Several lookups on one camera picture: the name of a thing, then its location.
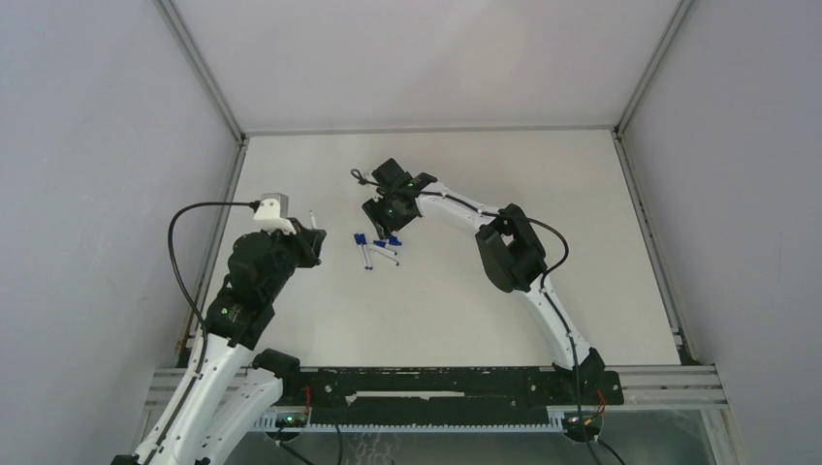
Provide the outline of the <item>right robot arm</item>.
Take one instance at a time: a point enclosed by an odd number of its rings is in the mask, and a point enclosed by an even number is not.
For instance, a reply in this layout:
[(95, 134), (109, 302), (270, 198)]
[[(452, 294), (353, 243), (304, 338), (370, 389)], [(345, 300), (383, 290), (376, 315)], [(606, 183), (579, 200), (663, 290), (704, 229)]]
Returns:
[(553, 286), (552, 273), (570, 255), (560, 231), (514, 203), (487, 205), (429, 173), (413, 175), (393, 158), (374, 170), (350, 173), (372, 190), (362, 209), (380, 239), (392, 238), (418, 218), (447, 223), (474, 239), (487, 278), (504, 294), (521, 299), (540, 328), (561, 402), (591, 405), (597, 414), (622, 402), (618, 374), (573, 323)]

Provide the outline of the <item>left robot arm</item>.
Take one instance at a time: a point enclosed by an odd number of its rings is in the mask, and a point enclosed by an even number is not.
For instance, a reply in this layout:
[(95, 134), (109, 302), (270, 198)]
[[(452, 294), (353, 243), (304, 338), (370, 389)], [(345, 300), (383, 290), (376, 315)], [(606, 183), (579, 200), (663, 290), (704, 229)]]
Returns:
[(195, 345), (200, 354), (153, 429), (113, 463), (222, 464), (268, 407), (300, 397), (299, 360), (255, 348), (295, 270), (320, 264), (326, 235), (294, 221), (286, 232), (252, 232), (235, 242)]

